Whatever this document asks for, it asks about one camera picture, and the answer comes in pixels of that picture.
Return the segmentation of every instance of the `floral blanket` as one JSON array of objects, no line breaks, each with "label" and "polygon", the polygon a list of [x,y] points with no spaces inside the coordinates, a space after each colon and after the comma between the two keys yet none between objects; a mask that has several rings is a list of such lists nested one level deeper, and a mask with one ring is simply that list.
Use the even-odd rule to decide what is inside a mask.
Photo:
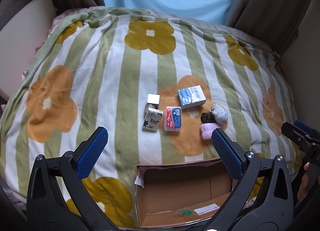
[{"label": "floral blanket", "polygon": [[[163,124],[157,132],[142,131],[148,94],[160,94],[164,110],[179,106],[178,89],[195,85],[207,101],[183,110],[179,134],[164,132]],[[225,132],[244,150],[281,154],[290,174],[298,170],[298,147],[280,129],[296,119],[292,93],[265,43],[138,10],[68,16],[36,54],[1,118],[1,176],[26,196],[38,154],[62,156],[103,126],[108,145],[83,184],[117,226],[140,229],[135,165],[218,157],[199,130],[201,113],[215,102],[228,113]]]}]

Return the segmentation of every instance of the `human hand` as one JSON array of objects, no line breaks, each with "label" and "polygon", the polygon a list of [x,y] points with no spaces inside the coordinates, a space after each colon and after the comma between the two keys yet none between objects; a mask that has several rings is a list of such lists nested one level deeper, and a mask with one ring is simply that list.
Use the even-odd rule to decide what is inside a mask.
[{"label": "human hand", "polygon": [[[306,165],[304,165],[303,169],[308,171],[310,167],[310,162],[307,162]],[[306,172],[305,175],[301,178],[301,185],[297,194],[298,200],[302,201],[305,199],[305,197],[308,195],[308,185],[309,185],[309,176]]]}]

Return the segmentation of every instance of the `blanket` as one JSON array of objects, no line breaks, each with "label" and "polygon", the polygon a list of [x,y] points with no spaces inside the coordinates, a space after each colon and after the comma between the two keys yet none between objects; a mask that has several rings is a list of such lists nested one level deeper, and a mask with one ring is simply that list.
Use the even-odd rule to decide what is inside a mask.
[{"label": "blanket", "polygon": [[[103,126],[108,144],[82,182],[117,226],[140,229],[135,165],[217,158],[200,133],[201,113],[215,103],[228,113],[223,129],[233,141],[261,157],[282,155],[294,175],[298,146],[281,134],[282,123],[296,119],[291,90],[277,54],[243,35],[124,8],[64,18],[0,120],[1,176],[26,196],[38,154],[62,156]],[[163,122],[157,132],[142,130],[148,94],[159,94],[164,110],[179,106],[178,89],[196,85],[206,103],[182,111],[179,134],[165,132]],[[79,213],[58,182],[70,210]]]}]

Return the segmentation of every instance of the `metal screw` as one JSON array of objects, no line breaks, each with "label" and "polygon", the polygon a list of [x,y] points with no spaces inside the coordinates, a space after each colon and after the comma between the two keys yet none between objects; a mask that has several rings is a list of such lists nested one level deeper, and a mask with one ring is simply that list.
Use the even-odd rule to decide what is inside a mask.
[{"label": "metal screw", "polygon": [[284,158],[281,155],[277,155],[276,158],[280,162],[282,162],[284,160]]},{"label": "metal screw", "polygon": [[39,154],[37,157],[36,157],[36,160],[37,161],[41,161],[43,159],[43,155],[42,154]]},{"label": "metal screw", "polygon": [[254,158],[256,155],[253,152],[247,152],[249,158]]},{"label": "metal screw", "polygon": [[72,151],[67,151],[67,152],[64,153],[65,157],[71,157],[72,155],[73,155]]}]

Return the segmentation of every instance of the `open cardboard box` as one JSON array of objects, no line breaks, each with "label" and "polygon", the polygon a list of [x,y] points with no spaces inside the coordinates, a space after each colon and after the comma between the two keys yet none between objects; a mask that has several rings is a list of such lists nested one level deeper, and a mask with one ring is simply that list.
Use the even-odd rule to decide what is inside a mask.
[{"label": "open cardboard box", "polygon": [[174,227],[211,218],[232,189],[220,159],[136,166],[136,211],[140,227]]}]

